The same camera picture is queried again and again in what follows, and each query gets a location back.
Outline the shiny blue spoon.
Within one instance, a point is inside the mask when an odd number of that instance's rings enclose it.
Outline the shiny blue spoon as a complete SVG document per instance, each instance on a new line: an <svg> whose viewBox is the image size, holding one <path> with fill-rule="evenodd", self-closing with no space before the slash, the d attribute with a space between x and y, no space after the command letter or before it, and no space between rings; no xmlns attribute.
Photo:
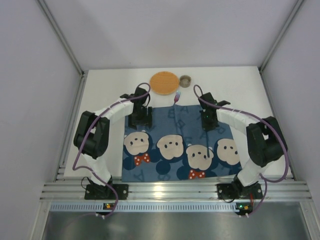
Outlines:
<svg viewBox="0 0 320 240"><path fill-rule="evenodd" d="M209 137L208 137L208 131L205 131L206 136L206 149L207 149L207 157L210 157L210 146L209 146Z"/></svg>

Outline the orange woven round plate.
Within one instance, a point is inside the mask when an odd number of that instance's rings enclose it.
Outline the orange woven round plate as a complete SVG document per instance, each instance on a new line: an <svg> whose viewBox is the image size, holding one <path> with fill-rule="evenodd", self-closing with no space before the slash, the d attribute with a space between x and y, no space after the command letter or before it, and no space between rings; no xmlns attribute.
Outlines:
<svg viewBox="0 0 320 240"><path fill-rule="evenodd" d="M159 95L174 93L179 87L179 78L172 72L161 71L154 74L149 80L150 88Z"/></svg>

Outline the iridescent purple fork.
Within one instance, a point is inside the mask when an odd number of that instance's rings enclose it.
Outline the iridescent purple fork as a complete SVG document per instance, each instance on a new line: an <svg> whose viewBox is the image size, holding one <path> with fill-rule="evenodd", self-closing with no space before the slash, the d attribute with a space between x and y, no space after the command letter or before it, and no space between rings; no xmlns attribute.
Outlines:
<svg viewBox="0 0 320 240"><path fill-rule="evenodd" d="M173 106L179 101L180 96L181 96L181 92L177 91L173 99Z"/></svg>

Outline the blue cartoon placemat cloth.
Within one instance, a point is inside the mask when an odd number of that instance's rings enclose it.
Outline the blue cartoon placemat cloth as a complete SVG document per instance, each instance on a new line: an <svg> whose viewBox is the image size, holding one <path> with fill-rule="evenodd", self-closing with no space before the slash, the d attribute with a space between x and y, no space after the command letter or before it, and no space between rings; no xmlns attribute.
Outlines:
<svg viewBox="0 0 320 240"><path fill-rule="evenodd" d="M152 127L128 127L125 119L121 178L124 182L195 180L236 175L240 155L229 125L202 128L199 105L157 107Z"/></svg>

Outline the small brown woven cup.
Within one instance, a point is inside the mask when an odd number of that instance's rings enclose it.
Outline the small brown woven cup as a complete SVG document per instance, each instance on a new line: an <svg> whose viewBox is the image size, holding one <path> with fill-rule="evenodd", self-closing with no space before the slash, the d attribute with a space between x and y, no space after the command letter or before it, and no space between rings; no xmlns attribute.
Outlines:
<svg viewBox="0 0 320 240"><path fill-rule="evenodd" d="M192 78L189 75L182 75L179 78L179 85L182 88L188 88L191 85Z"/></svg>

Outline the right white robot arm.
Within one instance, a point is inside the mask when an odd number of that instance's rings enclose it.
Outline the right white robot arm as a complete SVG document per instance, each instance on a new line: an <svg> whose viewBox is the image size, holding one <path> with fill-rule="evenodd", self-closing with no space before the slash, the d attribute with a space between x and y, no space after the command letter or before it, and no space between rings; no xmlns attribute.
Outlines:
<svg viewBox="0 0 320 240"><path fill-rule="evenodd" d="M289 171L288 147L277 119L273 116L260 118L253 113L226 107L229 102L211 103L204 96L196 96L201 104L213 110L214 119L243 133L247 139L249 160L236 175L235 180L243 187L255 184L259 179L269 183L283 181ZM285 159L284 173L279 179L263 176L268 164Z"/></svg>

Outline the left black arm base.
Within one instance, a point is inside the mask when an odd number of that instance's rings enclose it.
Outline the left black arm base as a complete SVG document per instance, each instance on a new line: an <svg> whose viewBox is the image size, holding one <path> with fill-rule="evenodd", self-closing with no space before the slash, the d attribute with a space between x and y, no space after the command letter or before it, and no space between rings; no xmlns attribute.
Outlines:
<svg viewBox="0 0 320 240"><path fill-rule="evenodd" d="M110 179L108 184L115 190L119 200L126 200L129 194L128 184L113 183ZM81 187L85 190L85 200L116 200L116 194L108 186L99 185L94 183L88 177L83 177L80 183Z"/></svg>

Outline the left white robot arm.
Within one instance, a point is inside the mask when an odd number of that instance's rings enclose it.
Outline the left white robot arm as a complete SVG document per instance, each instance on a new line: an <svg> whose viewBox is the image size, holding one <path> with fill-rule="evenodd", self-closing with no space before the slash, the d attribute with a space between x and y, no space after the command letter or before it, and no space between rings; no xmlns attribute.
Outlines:
<svg viewBox="0 0 320 240"><path fill-rule="evenodd" d="M150 87L146 82L139 84L134 93L121 95L115 103L101 110L84 111L77 125L73 145L78 149L72 169L89 170L91 181L99 186L110 186L112 175L103 158L109 145L110 126L128 117L128 127L152 126Z"/></svg>

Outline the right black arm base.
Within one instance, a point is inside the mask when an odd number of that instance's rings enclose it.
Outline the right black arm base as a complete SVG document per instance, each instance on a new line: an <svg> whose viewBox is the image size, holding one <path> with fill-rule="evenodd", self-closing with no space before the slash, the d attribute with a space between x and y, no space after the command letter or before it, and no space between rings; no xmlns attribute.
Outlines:
<svg viewBox="0 0 320 240"><path fill-rule="evenodd" d="M231 183L219 183L216 185L218 199L231 203L234 200L260 200L263 197L262 188L258 181L249 186L243 186L237 176Z"/></svg>

